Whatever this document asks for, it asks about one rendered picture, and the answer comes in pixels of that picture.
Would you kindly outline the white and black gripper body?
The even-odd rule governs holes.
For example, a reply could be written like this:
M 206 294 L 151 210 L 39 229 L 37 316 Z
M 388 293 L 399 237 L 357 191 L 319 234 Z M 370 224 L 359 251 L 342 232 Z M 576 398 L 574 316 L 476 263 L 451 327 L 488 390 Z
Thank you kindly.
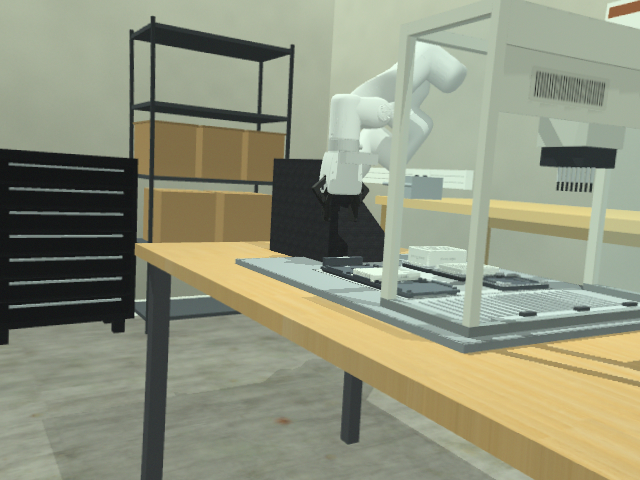
M 326 185 L 320 188 L 324 193 L 326 187 L 330 194 L 358 195 L 362 190 L 362 165 L 340 163 L 340 152 L 325 152 L 320 179 L 326 175 Z M 323 191 L 322 191 L 323 190 Z

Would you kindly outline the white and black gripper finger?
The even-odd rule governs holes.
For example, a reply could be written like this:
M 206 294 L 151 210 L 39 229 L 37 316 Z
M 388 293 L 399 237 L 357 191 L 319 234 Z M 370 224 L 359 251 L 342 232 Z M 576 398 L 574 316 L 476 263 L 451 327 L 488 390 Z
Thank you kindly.
M 369 193 L 368 187 L 362 182 L 362 190 L 359 195 L 348 195 L 351 205 L 348 207 L 348 220 L 357 222 L 358 206 L 365 199 L 365 196 Z
M 329 205 L 334 194 L 327 191 L 327 187 L 322 194 L 320 188 L 326 184 L 326 175 L 312 186 L 312 191 L 321 204 L 321 220 L 329 222 L 331 220 L 331 205 Z M 328 196 L 328 197 L 327 197 Z

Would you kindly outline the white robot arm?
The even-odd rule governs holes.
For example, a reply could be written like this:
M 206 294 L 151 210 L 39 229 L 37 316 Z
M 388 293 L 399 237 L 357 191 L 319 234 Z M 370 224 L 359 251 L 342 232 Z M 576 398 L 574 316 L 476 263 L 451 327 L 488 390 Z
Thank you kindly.
M 351 94 L 331 99 L 328 150 L 341 152 L 340 163 L 364 164 L 362 179 L 371 165 L 389 171 L 392 133 L 384 126 L 392 128 L 397 63 Z

